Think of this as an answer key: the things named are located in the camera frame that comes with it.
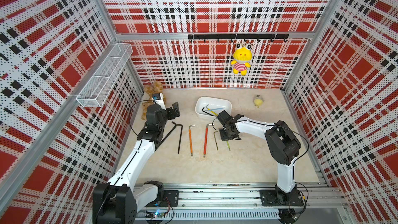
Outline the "bare steel hex key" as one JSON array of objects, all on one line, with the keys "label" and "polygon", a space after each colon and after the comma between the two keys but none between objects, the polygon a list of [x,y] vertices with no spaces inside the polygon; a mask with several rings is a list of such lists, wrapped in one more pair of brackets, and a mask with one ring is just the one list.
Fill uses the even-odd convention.
[{"label": "bare steel hex key", "polygon": [[217,143],[217,135],[219,131],[214,131],[213,132],[213,136],[214,136],[214,141],[215,141],[215,145],[216,145],[216,151],[219,151],[219,147],[218,147],[218,143]]}]

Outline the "red sleeved hex key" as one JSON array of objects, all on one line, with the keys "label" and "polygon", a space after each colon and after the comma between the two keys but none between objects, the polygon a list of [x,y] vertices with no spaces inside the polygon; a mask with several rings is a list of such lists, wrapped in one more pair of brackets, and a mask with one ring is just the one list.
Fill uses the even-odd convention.
[{"label": "red sleeved hex key", "polygon": [[205,129],[205,137],[204,137],[204,151],[203,151],[203,158],[205,158],[206,157],[206,153],[207,153],[207,138],[208,138],[208,129],[209,129],[209,126],[213,126],[213,124],[212,123],[208,123],[207,125],[206,125],[206,129]]}]

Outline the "yellow sleeved hex key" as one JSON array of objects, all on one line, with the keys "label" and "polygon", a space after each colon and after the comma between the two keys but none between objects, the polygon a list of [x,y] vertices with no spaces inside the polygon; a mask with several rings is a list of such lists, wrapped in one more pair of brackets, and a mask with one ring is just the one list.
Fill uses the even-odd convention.
[{"label": "yellow sleeved hex key", "polygon": [[218,116],[218,114],[217,114],[214,110],[212,110],[212,109],[209,108],[209,105],[206,105],[205,108],[206,108],[206,110],[207,110],[208,112],[212,113],[214,116]]}]

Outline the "orange sleeved hex key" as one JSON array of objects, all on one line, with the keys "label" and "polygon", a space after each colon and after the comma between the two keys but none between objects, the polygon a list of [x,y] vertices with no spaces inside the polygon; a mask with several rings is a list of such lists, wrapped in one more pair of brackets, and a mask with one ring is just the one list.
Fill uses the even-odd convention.
[{"label": "orange sleeved hex key", "polygon": [[189,144],[190,144],[190,154],[193,156],[193,142],[192,142],[192,131],[191,129],[195,127],[195,125],[190,125],[189,126]]}]

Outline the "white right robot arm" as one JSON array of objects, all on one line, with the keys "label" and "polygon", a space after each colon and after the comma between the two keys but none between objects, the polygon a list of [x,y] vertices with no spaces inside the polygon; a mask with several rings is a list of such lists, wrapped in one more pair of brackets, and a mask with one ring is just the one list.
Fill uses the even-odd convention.
[{"label": "white right robot arm", "polygon": [[240,133],[247,133],[267,142],[271,157],[277,162],[276,202],[282,205],[292,203],[297,194],[295,163],[299,158],[301,143],[284,121],[267,123],[252,120],[244,115],[231,116],[226,111],[218,114],[217,120],[223,141],[240,140]]}]

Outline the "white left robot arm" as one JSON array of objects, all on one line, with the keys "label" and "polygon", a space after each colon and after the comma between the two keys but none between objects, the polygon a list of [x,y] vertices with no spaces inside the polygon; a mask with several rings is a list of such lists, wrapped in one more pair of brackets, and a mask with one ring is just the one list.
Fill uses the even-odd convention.
[{"label": "white left robot arm", "polygon": [[93,191],[94,224],[132,224],[142,208],[165,202],[163,184],[159,181],[147,181],[140,189],[134,188],[145,164],[164,142],[167,122],[179,116],[177,102],[166,108],[162,100],[156,100],[147,108],[147,121],[133,151],[115,175],[106,183],[97,184]]}]

